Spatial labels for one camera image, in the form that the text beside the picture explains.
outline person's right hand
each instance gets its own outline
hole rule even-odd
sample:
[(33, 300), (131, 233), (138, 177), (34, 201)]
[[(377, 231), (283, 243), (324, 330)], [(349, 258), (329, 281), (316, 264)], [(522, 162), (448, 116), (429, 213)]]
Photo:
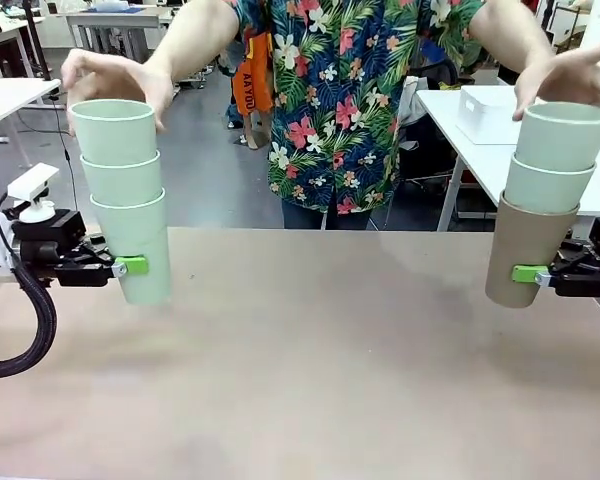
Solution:
[(156, 128), (164, 130), (162, 115), (173, 98), (168, 72), (150, 62), (73, 49), (62, 64), (62, 84), (67, 89), (67, 118), (73, 135), (69, 107), (94, 98), (123, 98), (146, 102), (155, 111)]

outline brown cup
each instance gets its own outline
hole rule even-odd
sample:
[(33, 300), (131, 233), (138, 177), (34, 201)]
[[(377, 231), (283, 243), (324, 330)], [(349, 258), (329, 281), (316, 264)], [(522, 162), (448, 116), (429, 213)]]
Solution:
[(550, 265), (576, 222), (579, 208), (561, 214), (532, 213), (508, 203), (504, 193), (500, 196), (485, 288), (493, 302), (509, 308), (525, 308), (533, 303), (540, 287), (514, 282), (513, 267)]

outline person's left hand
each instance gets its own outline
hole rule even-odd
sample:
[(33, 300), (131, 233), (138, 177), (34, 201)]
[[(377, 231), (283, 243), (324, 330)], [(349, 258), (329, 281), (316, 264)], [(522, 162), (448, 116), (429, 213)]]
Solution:
[(531, 63), (518, 78), (514, 120), (536, 97), (547, 101), (586, 103), (600, 107), (600, 46), (570, 50)]

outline gray floor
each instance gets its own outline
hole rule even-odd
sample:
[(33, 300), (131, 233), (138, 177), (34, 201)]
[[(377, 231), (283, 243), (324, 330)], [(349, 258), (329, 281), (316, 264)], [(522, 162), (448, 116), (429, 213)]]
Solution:
[[(53, 72), (60, 71), (66, 51), (49, 51), (47, 61)], [(481, 83), (493, 75), (483, 74)], [(230, 96), (229, 80), (217, 72), (208, 77), (203, 90), (183, 90), (166, 117), (168, 131), (158, 137), (162, 172), (168, 190), (169, 224), (189, 227), (281, 228), (280, 200), (267, 183), (267, 148), (251, 151), (234, 144), (239, 132), (227, 130), (224, 110)], [(22, 110), (22, 120), (36, 129), (57, 130), (52, 111)], [(64, 112), (60, 125), (66, 129)], [(45, 162), (60, 168), (62, 176), (52, 188), (59, 206), (71, 207), (71, 175), (64, 159), (58, 134), (27, 132), (18, 121), (24, 147), (32, 163)], [(65, 136), (75, 174), (78, 207), (85, 221), (94, 216), (86, 182), (79, 165), (77, 142)], [(0, 145), (0, 195), (22, 171), (20, 158), (11, 145)], [(402, 188), (394, 201), (389, 230), (435, 230), (443, 198), (423, 193), (417, 187)], [(386, 209), (374, 212), (382, 225)], [(454, 222), (453, 230), (491, 231), (493, 222), (483, 220)]]

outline forearm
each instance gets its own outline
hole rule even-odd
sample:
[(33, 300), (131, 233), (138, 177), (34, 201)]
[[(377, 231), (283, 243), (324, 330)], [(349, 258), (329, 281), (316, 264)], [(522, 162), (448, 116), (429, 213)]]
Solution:
[(192, 0), (173, 19), (147, 61), (178, 81), (201, 70), (238, 32), (238, 17), (223, 0)]
[(486, 0), (469, 24), (469, 33), (505, 67), (522, 72), (553, 56), (547, 37), (519, 0)]

